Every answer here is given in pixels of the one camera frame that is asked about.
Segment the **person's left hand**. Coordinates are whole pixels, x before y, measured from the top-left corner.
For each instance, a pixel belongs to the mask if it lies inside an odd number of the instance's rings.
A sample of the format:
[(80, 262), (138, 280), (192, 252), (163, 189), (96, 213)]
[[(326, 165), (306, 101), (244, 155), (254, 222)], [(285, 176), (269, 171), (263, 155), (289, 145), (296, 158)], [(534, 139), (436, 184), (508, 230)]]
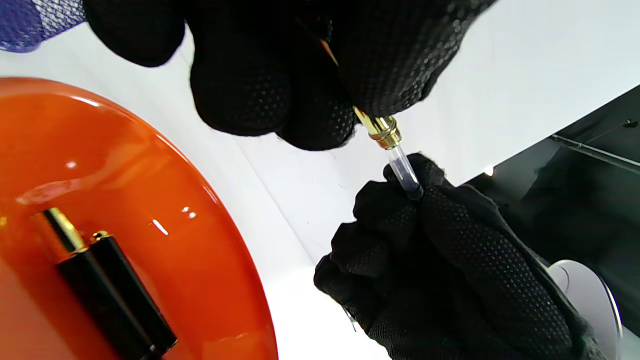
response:
[(85, 0), (116, 55), (157, 68), (189, 28), (196, 111), (218, 132), (345, 145), (359, 119), (425, 100), (492, 0)]

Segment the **person's right hand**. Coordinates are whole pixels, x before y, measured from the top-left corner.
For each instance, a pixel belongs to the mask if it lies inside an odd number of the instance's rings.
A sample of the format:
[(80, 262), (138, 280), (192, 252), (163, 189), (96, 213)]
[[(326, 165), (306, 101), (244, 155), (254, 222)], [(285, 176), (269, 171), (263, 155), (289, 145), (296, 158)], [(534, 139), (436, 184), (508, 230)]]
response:
[(422, 153), (410, 200), (393, 171), (355, 198), (315, 287), (393, 360), (603, 360), (587, 321), (490, 199)]

